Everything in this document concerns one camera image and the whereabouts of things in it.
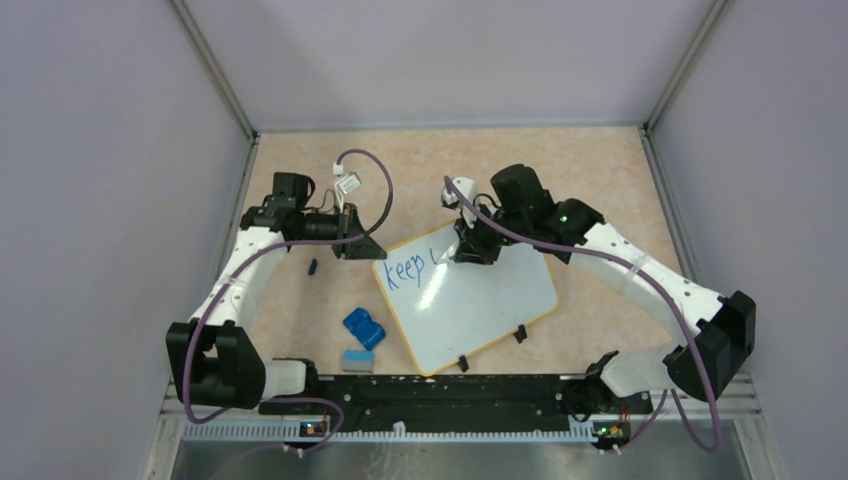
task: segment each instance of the cable clip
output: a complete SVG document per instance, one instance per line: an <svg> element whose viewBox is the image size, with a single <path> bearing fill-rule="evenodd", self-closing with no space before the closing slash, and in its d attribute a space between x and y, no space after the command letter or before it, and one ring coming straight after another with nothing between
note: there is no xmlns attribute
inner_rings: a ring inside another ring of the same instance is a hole
<svg viewBox="0 0 848 480"><path fill-rule="evenodd" d="M618 287L618 291L621 292L622 295L624 295L625 291L633 284L633 277L635 277L639 273L639 270L641 270L642 267L650 261L651 256L645 252L641 252L639 257L633 262L633 266L627 271L627 274L621 281L621 285Z"/></svg>

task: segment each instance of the tabletop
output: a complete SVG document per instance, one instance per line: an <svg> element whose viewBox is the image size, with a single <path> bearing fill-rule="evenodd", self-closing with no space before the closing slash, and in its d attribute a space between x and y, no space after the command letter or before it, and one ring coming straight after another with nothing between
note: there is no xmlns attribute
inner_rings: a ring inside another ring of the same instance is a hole
<svg viewBox="0 0 848 480"><path fill-rule="evenodd" d="M244 208L271 192L274 172L311 176L320 205L332 188L332 162L349 148L374 153L394 182L388 220L373 237L385 249L456 218L444 209L443 177L470 177L481 192L514 163L533 167L555 201L579 198L604 214L635 245L679 271L636 127L385 130L263 134ZM346 197L366 228L383 210L386 182L366 157L351 155L345 170L363 185ZM332 198L328 195L328 205ZM313 259L318 267L307 271ZM630 351L669 341L668 334L614 288L561 262L549 262L559 308L468 358L468 373L576 373L611 350ZM329 247L296 247L278 266L262 297L251 340L263 358L308 358L320 373L341 373L345 350L361 350L342 320L363 307L386 330L375 373L414 374L415 366L371 270L371 261L337 260ZM443 371L460 373L453 366Z"/></svg>

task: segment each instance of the whiteboard eraser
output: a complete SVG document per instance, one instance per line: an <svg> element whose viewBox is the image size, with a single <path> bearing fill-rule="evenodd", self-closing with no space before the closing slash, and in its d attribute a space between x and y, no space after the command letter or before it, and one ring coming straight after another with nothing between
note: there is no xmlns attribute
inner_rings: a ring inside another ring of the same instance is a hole
<svg viewBox="0 0 848 480"><path fill-rule="evenodd" d="M374 373L374 352L345 350L342 354L342 371L351 373Z"/></svg>

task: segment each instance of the gray wall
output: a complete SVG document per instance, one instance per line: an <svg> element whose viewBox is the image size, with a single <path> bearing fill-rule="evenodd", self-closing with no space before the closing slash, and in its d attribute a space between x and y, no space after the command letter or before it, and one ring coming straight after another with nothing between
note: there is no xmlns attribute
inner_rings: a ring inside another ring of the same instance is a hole
<svg viewBox="0 0 848 480"><path fill-rule="evenodd" d="M848 2L740 0L658 132L708 283L758 302L749 370L795 478L844 478Z"/></svg>
<svg viewBox="0 0 848 480"><path fill-rule="evenodd" d="M0 470L136 478L246 154L164 0L0 5Z"/></svg>
<svg viewBox="0 0 848 480"><path fill-rule="evenodd" d="M188 0L254 126L641 122L712 0Z"/></svg>

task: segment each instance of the small whiteboard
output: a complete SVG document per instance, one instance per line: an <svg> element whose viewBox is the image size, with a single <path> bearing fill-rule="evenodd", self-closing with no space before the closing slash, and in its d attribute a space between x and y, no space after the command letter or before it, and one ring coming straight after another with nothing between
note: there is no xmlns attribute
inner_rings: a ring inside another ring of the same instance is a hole
<svg viewBox="0 0 848 480"><path fill-rule="evenodd" d="M456 240L453 225L446 225L400 244L373 264L424 376L509 336L559 304L544 256L529 245L504 247L494 265L438 263Z"/></svg>

